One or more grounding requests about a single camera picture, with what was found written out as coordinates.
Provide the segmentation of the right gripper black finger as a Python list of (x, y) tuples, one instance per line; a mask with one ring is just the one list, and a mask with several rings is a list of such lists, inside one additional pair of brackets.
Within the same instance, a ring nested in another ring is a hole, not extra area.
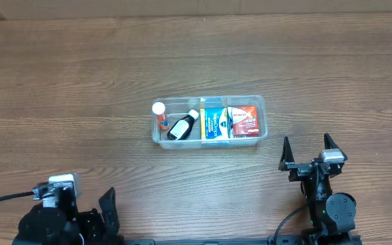
[(342, 151), (342, 149), (333, 141), (329, 133), (324, 134), (324, 144), (325, 144), (325, 150), (332, 150), (332, 149), (338, 149), (343, 157), (344, 160), (347, 161), (348, 157), (347, 155)]
[(283, 147), (282, 147), (282, 156), (280, 159), (280, 163), (282, 164), (294, 164), (294, 156), (292, 153), (291, 145), (289, 143), (289, 138), (287, 136), (284, 137)]

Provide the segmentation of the red medicine box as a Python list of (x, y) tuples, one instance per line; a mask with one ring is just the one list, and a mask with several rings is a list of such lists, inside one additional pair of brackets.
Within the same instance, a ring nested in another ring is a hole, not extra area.
[(228, 113), (232, 119), (233, 136), (238, 134), (259, 134), (259, 121), (256, 106), (243, 105), (228, 107)]

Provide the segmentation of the blue cough drops box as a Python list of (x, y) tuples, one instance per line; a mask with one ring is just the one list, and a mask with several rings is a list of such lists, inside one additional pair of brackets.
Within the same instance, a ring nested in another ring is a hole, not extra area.
[(202, 108), (200, 112), (203, 140), (229, 139), (231, 119), (227, 108)]

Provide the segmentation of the dark syrup bottle white cap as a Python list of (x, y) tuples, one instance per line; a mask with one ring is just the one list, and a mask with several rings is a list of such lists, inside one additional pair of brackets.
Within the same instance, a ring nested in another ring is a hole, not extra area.
[(195, 121), (199, 118), (196, 110), (190, 110), (188, 114), (178, 120), (167, 133), (169, 140), (185, 140), (191, 134)]

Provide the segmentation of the orange tube white cap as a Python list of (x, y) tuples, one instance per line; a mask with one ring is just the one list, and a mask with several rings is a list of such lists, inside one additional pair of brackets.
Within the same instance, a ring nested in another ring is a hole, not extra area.
[(169, 130), (169, 122), (167, 119), (167, 115), (165, 113), (165, 104), (162, 102), (155, 102), (152, 105), (152, 112), (155, 114), (157, 117), (157, 120), (159, 122), (159, 126), (163, 131)]

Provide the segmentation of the white medicine box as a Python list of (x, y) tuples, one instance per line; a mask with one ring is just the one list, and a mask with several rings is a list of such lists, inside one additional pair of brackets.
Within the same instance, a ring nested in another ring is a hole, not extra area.
[(251, 134), (238, 134), (234, 135), (233, 138), (254, 138), (254, 137), (259, 137), (258, 133), (251, 133)]

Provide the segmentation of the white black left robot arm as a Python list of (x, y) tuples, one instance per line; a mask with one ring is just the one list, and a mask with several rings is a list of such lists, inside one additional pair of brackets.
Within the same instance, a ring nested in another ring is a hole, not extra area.
[(42, 202), (24, 215), (18, 225), (14, 244), (124, 244), (118, 233), (120, 223), (116, 209), (116, 192), (112, 187), (99, 199), (101, 211), (80, 212), (74, 192), (58, 188), (54, 207)]

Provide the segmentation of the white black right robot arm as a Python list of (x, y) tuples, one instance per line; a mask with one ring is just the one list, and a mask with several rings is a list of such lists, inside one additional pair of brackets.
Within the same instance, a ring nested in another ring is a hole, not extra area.
[[(268, 244), (361, 244), (359, 236), (351, 235), (355, 229), (357, 202), (348, 193), (334, 193), (330, 179), (342, 173), (347, 155), (324, 134), (325, 148), (309, 163), (296, 163), (288, 137), (284, 138), (278, 169), (289, 172), (290, 182), (299, 182), (306, 204), (290, 213)], [(280, 235), (283, 225), (303, 210), (309, 211), (311, 228), (299, 235)]]

